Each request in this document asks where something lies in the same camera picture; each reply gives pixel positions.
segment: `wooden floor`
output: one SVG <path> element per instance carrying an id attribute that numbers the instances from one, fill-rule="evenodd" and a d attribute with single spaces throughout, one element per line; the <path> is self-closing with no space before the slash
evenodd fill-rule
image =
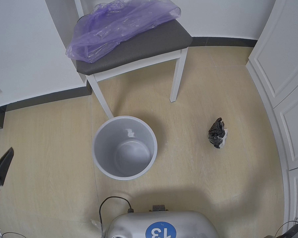
<path id="1" fill-rule="evenodd" d="M 153 204 L 202 212 L 222 238 L 274 235 L 283 220 L 282 174 L 267 114 L 245 67 L 251 50 L 189 48 L 174 103 L 175 61 L 100 82 L 114 116 L 138 117 L 157 137 L 155 163 L 135 180 L 113 180 L 93 164 L 92 137 L 106 121 L 94 94 L 7 112 L 0 157 L 10 146 L 15 155 L 0 192 L 2 232 L 99 237 L 91 224 L 99 220 L 99 204 L 124 196 L 135 212 Z M 218 117 L 228 128 L 223 149 L 207 139 Z M 124 201 L 108 201 L 105 226 L 126 211 Z"/>

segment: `chair seat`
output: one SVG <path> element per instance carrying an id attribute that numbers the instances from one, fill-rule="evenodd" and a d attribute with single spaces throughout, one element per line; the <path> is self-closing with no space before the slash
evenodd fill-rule
<path id="1" fill-rule="evenodd" d="M 79 73 L 92 75 L 133 61 L 185 49 L 191 42 L 192 37 L 181 24 L 171 20 L 121 42 L 94 63 L 77 60 L 76 67 Z"/>

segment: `gray bucket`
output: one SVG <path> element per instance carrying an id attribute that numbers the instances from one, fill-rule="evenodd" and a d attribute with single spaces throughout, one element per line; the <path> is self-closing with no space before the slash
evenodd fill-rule
<path id="1" fill-rule="evenodd" d="M 117 180 L 135 179 L 149 170 L 157 156 L 152 129 L 136 117 L 114 117 L 96 132 L 92 155 L 105 175 Z"/>

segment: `purple plastic bag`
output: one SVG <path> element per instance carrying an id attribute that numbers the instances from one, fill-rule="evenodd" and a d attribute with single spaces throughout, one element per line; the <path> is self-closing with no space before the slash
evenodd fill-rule
<path id="1" fill-rule="evenodd" d="M 115 0 L 100 3 L 75 25 L 66 55 L 75 60 L 95 62 L 120 42 L 180 15 L 180 8 L 170 0 Z"/>

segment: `dark gray baseboard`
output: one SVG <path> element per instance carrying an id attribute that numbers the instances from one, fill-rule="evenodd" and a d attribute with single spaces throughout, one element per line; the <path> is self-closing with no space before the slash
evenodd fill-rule
<path id="1" fill-rule="evenodd" d="M 254 47 L 257 40 L 227 37 L 192 37 L 193 41 L 190 47 L 198 46 L 238 46 Z"/>
<path id="2" fill-rule="evenodd" d="M 60 101 L 60 100 L 81 97 L 81 96 L 87 96 L 87 95 L 91 95 L 91 91 L 92 91 L 91 85 L 87 81 L 86 86 L 83 86 L 83 87 L 64 90 L 56 93 L 45 94 L 38 97 L 33 97 L 26 100 L 17 101 L 17 102 L 10 103 L 8 105 L 1 106 L 0 107 L 0 129 L 3 128 L 4 116 L 5 116 L 5 112 L 7 111 L 26 108 L 26 107 L 35 106 L 35 105 L 53 102 L 53 101 Z"/>

